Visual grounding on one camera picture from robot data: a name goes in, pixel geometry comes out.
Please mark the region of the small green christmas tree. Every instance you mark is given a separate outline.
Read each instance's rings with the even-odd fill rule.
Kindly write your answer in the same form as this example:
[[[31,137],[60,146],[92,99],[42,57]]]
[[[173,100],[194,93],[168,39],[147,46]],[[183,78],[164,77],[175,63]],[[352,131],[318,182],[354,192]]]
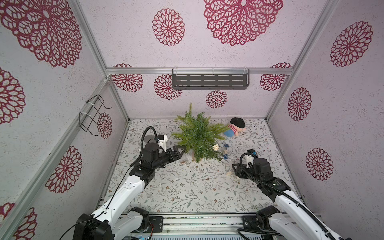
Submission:
[[[211,123],[211,118],[206,117],[204,112],[193,115],[192,104],[183,116],[175,119],[179,123],[179,131],[172,133],[172,137],[179,141],[179,145],[191,153],[195,162],[211,160],[220,162],[219,141],[226,139],[224,133],[230,128],[221,123]]]

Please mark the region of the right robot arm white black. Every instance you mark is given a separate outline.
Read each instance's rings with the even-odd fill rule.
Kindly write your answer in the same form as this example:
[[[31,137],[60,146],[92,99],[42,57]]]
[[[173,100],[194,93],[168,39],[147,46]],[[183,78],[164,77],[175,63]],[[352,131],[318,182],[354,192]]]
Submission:
[[[309,210],[283,180],[274,177],[267,159],[253,153],[244,153],[239,163],[233,164],[235,175],[256,183],[261,192],[274,203],[256,214],[243,217],[243,228],[238,234],[261,235],[264,240],[283,237],[286,240],[341,240],[333,231]]]

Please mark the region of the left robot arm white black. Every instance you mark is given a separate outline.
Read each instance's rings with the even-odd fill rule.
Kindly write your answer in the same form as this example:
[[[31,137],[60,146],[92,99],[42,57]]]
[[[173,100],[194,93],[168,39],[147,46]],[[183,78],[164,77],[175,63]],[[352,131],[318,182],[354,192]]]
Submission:
[[[141,151],[141,162],[116,193],[93,213],[78,218],[73,239],[122,240],[133,231],[145,231],[149,227],[148,211],[135,207],[124,217],[122,213],[155,177],[157,169],[180,160],[185,152],[184,146],[164,150],[157,143],[146,144]]]

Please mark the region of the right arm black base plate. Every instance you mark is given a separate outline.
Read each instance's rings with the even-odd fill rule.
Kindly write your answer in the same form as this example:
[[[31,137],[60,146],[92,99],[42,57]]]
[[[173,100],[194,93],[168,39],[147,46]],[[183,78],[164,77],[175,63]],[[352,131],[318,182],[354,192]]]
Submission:
[[[243,226],[247,230],[269,231],[269,220],[259,214],[242,216]]]

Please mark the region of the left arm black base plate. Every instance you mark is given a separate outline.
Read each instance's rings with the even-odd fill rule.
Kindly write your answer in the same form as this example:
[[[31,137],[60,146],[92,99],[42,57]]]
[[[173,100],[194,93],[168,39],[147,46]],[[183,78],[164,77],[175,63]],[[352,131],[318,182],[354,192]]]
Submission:
[[[138,230],[132,231],[132,234],[136,233],[161,233],[163,231],[163,216],[148,216],[143,217],[143,221]]]

